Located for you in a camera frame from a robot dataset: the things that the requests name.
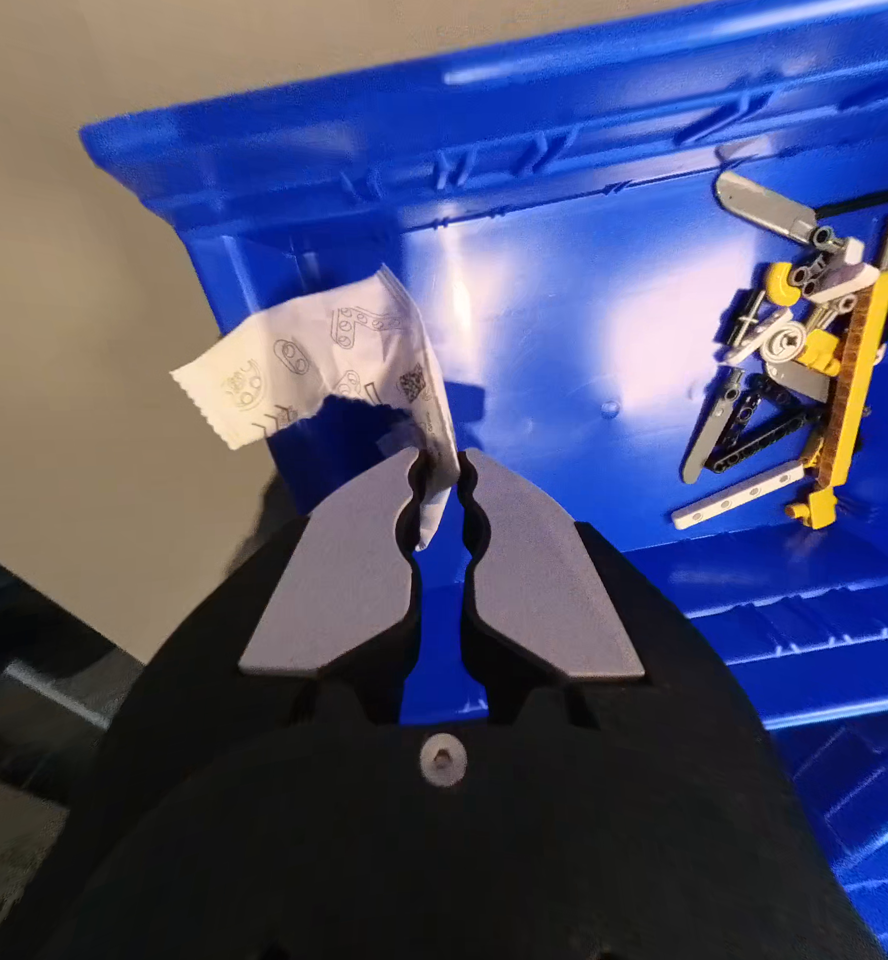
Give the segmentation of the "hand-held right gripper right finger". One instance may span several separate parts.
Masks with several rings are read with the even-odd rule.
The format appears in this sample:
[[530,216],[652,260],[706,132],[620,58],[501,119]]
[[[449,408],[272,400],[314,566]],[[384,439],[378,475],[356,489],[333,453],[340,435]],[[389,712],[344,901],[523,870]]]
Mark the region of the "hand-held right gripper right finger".
[[471,626],[566,681],[641,680],[641,658],[576,520],[482,450],[463,451],[460,462]]

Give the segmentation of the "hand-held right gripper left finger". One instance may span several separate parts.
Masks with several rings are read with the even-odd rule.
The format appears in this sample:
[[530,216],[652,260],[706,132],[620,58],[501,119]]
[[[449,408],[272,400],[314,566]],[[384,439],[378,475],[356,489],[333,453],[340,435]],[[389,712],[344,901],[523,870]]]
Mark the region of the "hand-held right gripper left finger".
[[424,452],[405,447],[322,500],[238,662],[311,677],[402,624],[414,604]]

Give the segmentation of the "small white paper bag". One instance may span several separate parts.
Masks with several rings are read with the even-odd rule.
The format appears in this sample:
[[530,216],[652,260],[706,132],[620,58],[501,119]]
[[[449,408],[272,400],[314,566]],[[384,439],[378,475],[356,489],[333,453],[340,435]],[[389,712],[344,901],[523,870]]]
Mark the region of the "small white paper bag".
[[328,400],[404,414],[378,449],[429,454],[418,549],[430,545],[459,476],[457,442],[420,310],[387,266],[252,314],[170,377],[230,450],[310,419]]

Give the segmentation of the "blue plastic bin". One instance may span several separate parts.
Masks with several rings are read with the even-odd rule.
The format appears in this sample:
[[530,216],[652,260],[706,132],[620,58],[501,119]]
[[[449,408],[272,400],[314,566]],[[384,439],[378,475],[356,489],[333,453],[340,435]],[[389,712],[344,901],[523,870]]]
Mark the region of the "blue plastic bin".
[[386,264],[462,446],[591,522],[696,619],[774,729],[888,712],[888,348],[838,521],[785,498],[670,512],[792,457],[679,478],[740,295],[795,245],[725,212],[733,170],[874,252],[888,2],[720,2],[84,126],[167,222],[217,324]]

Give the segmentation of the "pile of loose lego pieces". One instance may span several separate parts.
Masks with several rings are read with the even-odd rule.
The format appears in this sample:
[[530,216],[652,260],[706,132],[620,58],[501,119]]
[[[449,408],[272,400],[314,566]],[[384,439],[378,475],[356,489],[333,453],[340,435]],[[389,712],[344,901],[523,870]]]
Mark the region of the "pile of loose lego pieces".
[[837,491],[862,445],[888,344],[888,188],[812,208],[733,171],[714,183],[727,212],[805,250],[769,264],[731,318],[716,389],[681,479],[723,475],[806,430],[802,453],[670,515],[690,530],[810,483],[786,514],[810,530],[837,521]]

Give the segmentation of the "stacked blue plastic bins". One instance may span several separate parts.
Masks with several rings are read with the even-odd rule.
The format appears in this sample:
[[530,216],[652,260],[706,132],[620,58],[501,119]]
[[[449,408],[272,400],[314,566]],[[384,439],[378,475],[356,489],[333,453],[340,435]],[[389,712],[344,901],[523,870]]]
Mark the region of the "stacked blue plastic bins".
[[772,736],[835,875],[888,952],[888,712]]

